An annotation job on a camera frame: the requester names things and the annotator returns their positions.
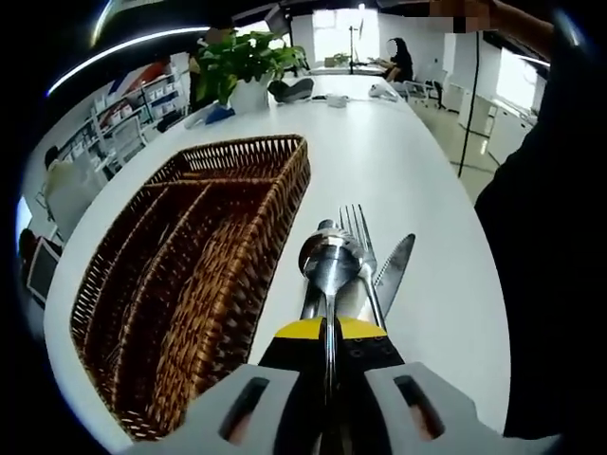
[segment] white flower pot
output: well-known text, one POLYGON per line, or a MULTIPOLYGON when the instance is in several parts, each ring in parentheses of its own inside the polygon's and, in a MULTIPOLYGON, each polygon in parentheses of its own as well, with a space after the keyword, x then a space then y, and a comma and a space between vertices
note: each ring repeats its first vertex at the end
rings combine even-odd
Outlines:
POLYGON ((230 96, 230 105, 236 114, 263 111, 268 108, 267 84, 270 76, 265 75, 260 81, 238 81, 230 96))

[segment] wicker basket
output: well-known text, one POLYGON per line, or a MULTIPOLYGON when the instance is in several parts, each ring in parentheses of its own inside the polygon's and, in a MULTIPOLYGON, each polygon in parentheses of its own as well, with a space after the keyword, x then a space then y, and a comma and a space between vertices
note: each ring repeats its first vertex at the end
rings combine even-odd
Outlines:
POLYGON ((310 176, 300 136, 209 144, 171 158, 101 242, 71 321, 81 361, 134 438, 247 361, 310 176))

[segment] ceiling light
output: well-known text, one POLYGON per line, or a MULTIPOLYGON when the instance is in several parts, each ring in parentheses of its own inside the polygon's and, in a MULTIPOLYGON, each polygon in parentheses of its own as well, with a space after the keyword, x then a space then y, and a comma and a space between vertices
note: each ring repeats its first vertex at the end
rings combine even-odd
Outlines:
POLYGON ((538 60, 538 59, 534 59, 532 57, 527 57, 526 55, 520 55, 520 54, 514 54, 516 57, 518 57, 519 59, 523 59, 523 60, 528 60, 530 62, 533 62, 535 64, 543 64, 546 67, 550 67, 550 64, 548 62, 545 62, 544 60, 538 60))
POLYGON ((61 78, 59 78, 59 80, 57 80, 55 83, 52 84, 52 86, 46 92, 46 95, 50 96, 50 94, 53 93, 57 89, 57 87, 59 87, 62 83, 64 83, 69 78, 74 76, 76 73, 82 71, 89 65, 107 57, 110 54, 113 54, 114 52, 123 50, 126 47, 138 45, 139 43, 145 43, 146 41, 155 40, 156 38, 163 38, 165 36, 178 35, 178 34, 182 34, 182 33, 195 33, 195 32, 200 32, 200 31, 207 31, 208 29, 209 29, 208 27, 187 27, 187 28, 176 28, 175 30, 159 31, 157 33, 152 33, 151 35, 139 36, 138 38, 135 38, 131 41, 127 41, 120 45, 115 45, 114 47, 110 47, 109 49, 106 49, 103 52, 100 52, 99 54, 91 57, 90 59, 88 59, 85 62, 82 62, 75 68, 73 68, 70 71, 68 71, 67 73, 65 73, 61 78))
POLYGON ((99 37, 101 35, 101 29, 103 28, 103 25, 107 20, 107 15, 109 14, 111 8, 112 0, 108 0, 107 4, 103 8, 103 11, 99 15, 99 19, 97 20, 97 24, 95 24, 95 28, 93 29, 93 34, 91 35, 91 47, 95 45, 97 40, 99 40, 99 37))

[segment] table knife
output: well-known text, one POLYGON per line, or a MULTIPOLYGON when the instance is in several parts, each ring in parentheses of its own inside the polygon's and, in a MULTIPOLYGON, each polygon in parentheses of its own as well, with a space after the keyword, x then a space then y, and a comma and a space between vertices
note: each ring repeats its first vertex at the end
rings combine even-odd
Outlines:
POLYGON ((377 299, 384 318, 388 316, 392 303, 395 301, 396 292, 414 248, 415 234, 409 234, 402 239, 376 277, 377 299))

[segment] table surface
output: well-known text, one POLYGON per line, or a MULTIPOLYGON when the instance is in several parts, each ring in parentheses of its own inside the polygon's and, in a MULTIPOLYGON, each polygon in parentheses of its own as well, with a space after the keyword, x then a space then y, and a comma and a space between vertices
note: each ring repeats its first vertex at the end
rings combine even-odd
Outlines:
MULTIPOLYGON (((97 395, 76 353, 69 321, 83 273, 113 220, 152 173, 177 151, 238 137, 299 134, 309 143, 312 177, 285 244, 251 348, 260 360, 278 329, 298 319, 305 280, 297 258, 320 220, 362 204, 377 259, 410 232, 416 242, 387 318, 405 361, 422 361, 503 431, 510 380, 506 310, 495 265, 472 204, 442 150, 406 102, 370 100, 381 78, 321 76, 315 95, 352 101, 272 105, 253 115, 186 130, 183 121, 138 153, 93 201, 64 248, 45 311, 46 347, 68 405, 110 452, 131 443, 97 395)), ((357 289, 360 295, 362 287, 357 289)))
MULTIPOLYGON (((386 71, 386 68, 378 64, 366 64, 354 66, 354 75, 380 76, 386 71)), ((310 74, 314 76, 321 75, 350 75, 350 66, 317 66, 310 69, 310 74)))

